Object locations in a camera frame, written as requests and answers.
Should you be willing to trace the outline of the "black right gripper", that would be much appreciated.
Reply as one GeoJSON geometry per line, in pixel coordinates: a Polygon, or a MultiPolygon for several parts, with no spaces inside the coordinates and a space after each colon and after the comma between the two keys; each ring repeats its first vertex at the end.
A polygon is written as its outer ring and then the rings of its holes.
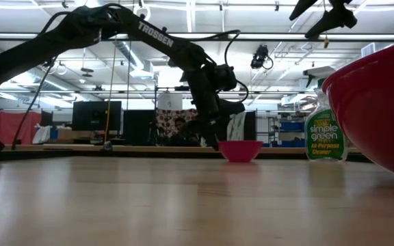
{"type": "MultiPolygon", "coordinates": [[[[353,11],[348,10],[345,6],[351,1],[352,0],[329,0],[332,5],[331,11],[325,11],[322,18],[305,33],[304,37],[307,39],[317,38],[321,33],[337,27],[353,28],[358,20],[353,11]]],[[[317,0],[298,0],[289,16],[289,20],[294,21],[316,2],[317,0]]]]}

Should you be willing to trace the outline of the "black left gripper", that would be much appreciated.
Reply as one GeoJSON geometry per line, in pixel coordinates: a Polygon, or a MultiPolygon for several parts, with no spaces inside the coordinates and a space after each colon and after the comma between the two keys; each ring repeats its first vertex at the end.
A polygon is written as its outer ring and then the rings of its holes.
{"type": "Polygon", "coordinates": [[[216,122],[212,121],[219,112],[215,89],[210,80],[214,68],[214,65],[204,65],[199,69],[185,71],[185,78],[188,82],[198,117],[202,119],[200,121],[200,135],[209,137],[209,145],[214,150],[219,150],[216,122]]]}

